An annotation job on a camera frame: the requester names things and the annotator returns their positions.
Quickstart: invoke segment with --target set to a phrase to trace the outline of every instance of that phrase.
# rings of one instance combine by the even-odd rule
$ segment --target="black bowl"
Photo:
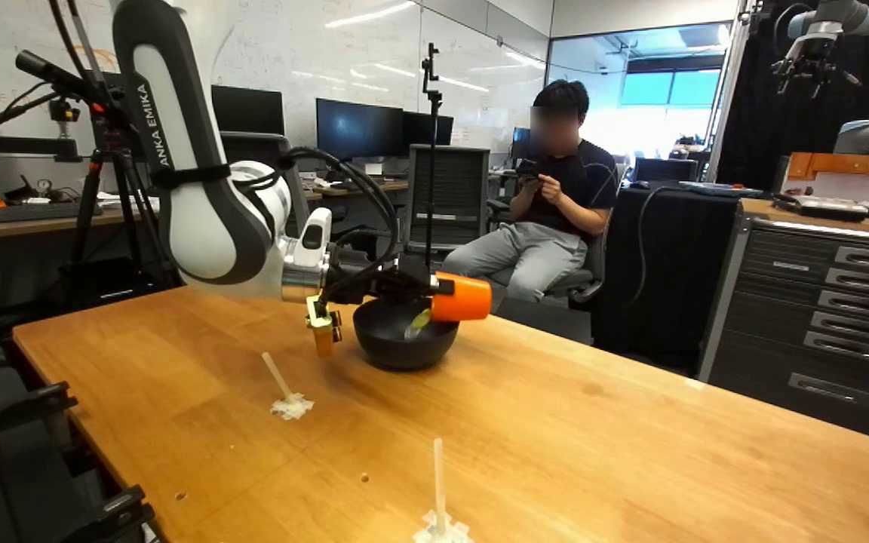
[[[455,345],[460,323],[425,323],[425,299],[375,299],[352,309],[352,332],[368,362],[388,370],[420,370]]]

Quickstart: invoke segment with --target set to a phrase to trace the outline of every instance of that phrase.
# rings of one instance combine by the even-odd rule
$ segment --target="dark shirt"
[[[619,168],[613,155],[593,143],[579,143],[579,158],[535,159],[535,168],[561,181],[568,192],[583,209],[613,209],[619,191]],[[554,229],[579,231],[557,204],[535,192],[521,221],[548,222]]]

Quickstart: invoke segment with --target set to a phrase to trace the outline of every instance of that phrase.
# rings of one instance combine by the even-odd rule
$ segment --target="metal cabinet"
[[[699,377],[869,433],[869,231],[743,216]]]

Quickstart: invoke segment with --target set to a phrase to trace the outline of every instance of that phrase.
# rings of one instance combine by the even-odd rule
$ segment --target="person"
[[[579,124],[590,111],[590,89],[579,80],[549,80],[535,102],[576,102]],[[446,252],[443,271],[497,278],[509,271],[494,309],[532,313],[548,288],[585,264],[593,237],[608,231],[619,191],[613,155],[579,138],[579,158],[524,159],[509,216]]]

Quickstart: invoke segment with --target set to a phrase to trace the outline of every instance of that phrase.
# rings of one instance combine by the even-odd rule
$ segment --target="jeans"
[[[557,281],[583,267],[585,252],[590,243],[576,231],[518,221],[455,247],[443,271],[501,281],[507,274],[494,309],[532,313]]]

